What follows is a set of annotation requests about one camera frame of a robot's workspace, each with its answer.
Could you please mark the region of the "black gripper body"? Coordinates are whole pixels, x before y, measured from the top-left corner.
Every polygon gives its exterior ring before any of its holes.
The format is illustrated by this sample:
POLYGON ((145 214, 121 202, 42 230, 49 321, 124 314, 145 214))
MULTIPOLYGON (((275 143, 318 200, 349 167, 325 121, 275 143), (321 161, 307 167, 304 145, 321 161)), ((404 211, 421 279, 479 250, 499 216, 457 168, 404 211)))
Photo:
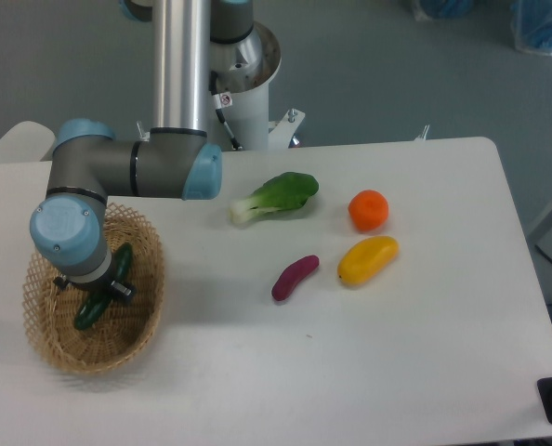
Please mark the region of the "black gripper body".
POLYGON ((98 277, 93 275, 67 276, 67 280, 74 288, 93 292, 109 286, 113 281, 113 277, 111 273, 105 273, 98 277))

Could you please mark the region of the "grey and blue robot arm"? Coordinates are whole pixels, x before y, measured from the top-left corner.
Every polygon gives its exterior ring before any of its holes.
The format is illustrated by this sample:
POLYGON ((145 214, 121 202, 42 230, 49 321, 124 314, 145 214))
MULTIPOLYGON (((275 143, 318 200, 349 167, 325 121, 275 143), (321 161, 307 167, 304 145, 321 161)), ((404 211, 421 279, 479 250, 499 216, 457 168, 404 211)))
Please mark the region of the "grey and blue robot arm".
POLYGON ((154 29, 153 118, 145 140, 119 141, 103 123, 66 122, 52 152, 46 199, 30 233, 58 271, 58 287, 131 296, 103 235, 112 196, 210 200, 221 187, 221 151, 207 140, 215 76, 210 46, 254 28, 249 1, 124 1, 124 13, 154 29))

